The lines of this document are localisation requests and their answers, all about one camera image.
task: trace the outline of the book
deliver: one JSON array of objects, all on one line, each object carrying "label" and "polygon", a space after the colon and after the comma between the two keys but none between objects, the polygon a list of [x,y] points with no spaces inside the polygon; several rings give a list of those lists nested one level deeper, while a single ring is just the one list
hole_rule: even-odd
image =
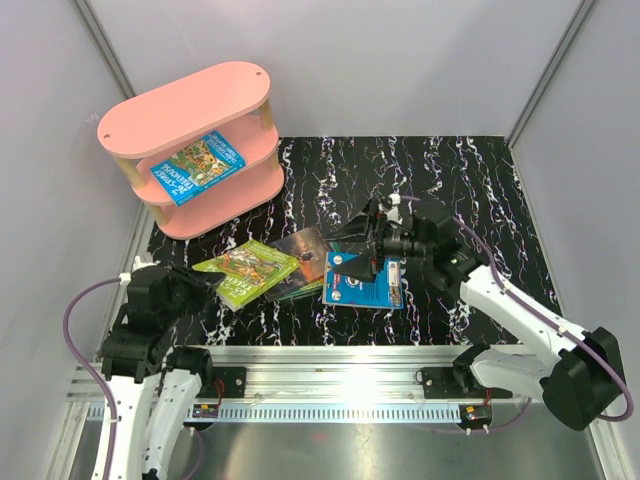
[{"label": "book", "polygon": [[344,275],[334,273],[332,267],[340,265],[356,255],[329,252],[325,266],[322,302],[327,305],[350,307],[396,309],[404,306],[400,261],[386,259],[384,269],[375,282],[364,283]]},{"label": "book", "polygon": [[176,205],[183,205],[246,165],[218,132],[205,135],[151,168]]},{"label": "book", "polygon": [[234,312],[280,283],[297,268],[295,257],[256,240],[249,240],[219,257],[193,266],[200,272],[227,274],[216,293]]},{"label": "book", "polygon": [[324,279],[316,280],[313,283],[310,283],[306,287],[302,287],[300,290],[296,290],[295,292],[291,292],[284,297],[278,298],[279,302],[284,302],[286,300],[298,300],[300,298],[309,297],[316,293],[319,293],[322,290],[322,286],[324,285]]},{"label": "book", "polygon": [[285,238],[276,240],[271,246],[287,255],[296,257],[300,268],[269,290],[265,295],[267,300],[284,299],[284,297],[322,280],[329,245],[323,238],[318,225],[303,228]]}]

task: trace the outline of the black marble surface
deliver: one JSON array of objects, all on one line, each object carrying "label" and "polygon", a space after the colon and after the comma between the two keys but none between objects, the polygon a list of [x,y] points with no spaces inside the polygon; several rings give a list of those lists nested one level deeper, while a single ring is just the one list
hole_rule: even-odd
[{"label": "black marble surface", "polygon": [[[501,137],[283,138],[286,183],[272,201],[187,242],[154,228],[156,260],[194,265],[254,238],[272,242],[319,223],[346,222],[376,192],[444,201],[489,244],[501,271],[559,311],[511,155]],[[233,313],[217,298],[182,319],[174,340],[206,345],[422,345],[515,343],[496,322],[426,288],[407,264],[405,308],[328,307],[320,295],[293,303],[260,298]]]}]

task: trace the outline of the pink shelf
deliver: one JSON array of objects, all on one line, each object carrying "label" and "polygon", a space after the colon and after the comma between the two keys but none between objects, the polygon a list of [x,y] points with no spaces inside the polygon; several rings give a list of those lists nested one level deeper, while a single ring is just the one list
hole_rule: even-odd
[{"label": "pink shelf", "polygon": [[180,207],[163,207],[169,222],[158,227],[176,240],[197,237],[271,200],[283,185],[282,167],[262,162],[249,175],[229,177]]},{"label": "pink shelf", "polygon": [[100,121],[98,139],[115,157],[148,157],[252,112],[270,88],[261,67],[221,63],[116,105]]},{"label": "pink shelf", "polygon": [[[235,176],[244,175],[248,170],[267,160],[278,148],[278,131],[275,127],[271,130],[263,130],[258,115],[245,115],[221,125],[216,130],[242,155],[247,166],[235,175],[214,185],[211,187],[212,189],[220,188],[222,184],[231,181]],[[138,163],[138,171],[144,177],[146,185],[141,188],[133,188],[133,191],[142,201],[150,205],[173,205],[171,197],[149,169],[191,144],[197,138],[200,137],[189,139],[170,150],[147,157]]]}]

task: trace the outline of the white wall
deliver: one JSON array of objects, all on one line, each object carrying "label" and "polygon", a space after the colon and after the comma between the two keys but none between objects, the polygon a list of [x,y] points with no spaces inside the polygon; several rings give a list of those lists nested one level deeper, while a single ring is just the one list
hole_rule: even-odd
[{"label": "white wall", "polygon": [[[44,478],[75,364],[62,315],[114,277],[137,200],[96,139],[121,101],[67,0],[0,2],[0,477]],[[113,287],[78,306],[96,351]]]},{"label": "white wall", "polygon": [[[515,148],[568,317],[621,344],[640,403],[640,3],[600,2]],[[640,412],[622,424],[640,451]],[[640,461],[633,457],[637,474]]]},{"label": "white wall", "polygon": [[579,0],[90,0],[141,93],[241,59],[283,135],[506,135]]}]

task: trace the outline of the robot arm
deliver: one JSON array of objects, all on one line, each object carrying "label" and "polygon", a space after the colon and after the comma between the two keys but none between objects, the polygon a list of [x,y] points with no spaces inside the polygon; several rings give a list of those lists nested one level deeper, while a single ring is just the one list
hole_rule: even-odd
[{"label": "robot arm", "polygon": [[[113,439],[111,420],[105,416],[92,478],[167,479],[171,452],[189,405],[203,385],[213,385],[208,350],[175,348],[167,358],[162,391],[150,418],[163,360],[173,347],[171,330],[183,315],[200,311],[224,277],[134,263],[128,303],[122,305],[102,344],[102,374],[114,396],[118,421]],[[108,479],[103,479],[105,462],[111,465]]]},{"label": "robot arm", "polygon": [[[439,202],[411,201],[410,226],[390,219],[390,214],[397,216],[394,198],[373,198],[353,221],[334,232],[328,240],[366,247],[363,255],[333,267],[334,271],[371,282],[387,257],[416,260],[434,288],[489,315],[536,357],[473,346],[454,362],[465,391],[479,385],[523,394],[543,401],[568,427],[585,429],[620,395],[621,388],[626,389],[616,338],[604,328],[586,331],[496,277],[495,263],[458,241],[458,227],[468,227]],[[632,409],[629,402],[627,417]]]}]

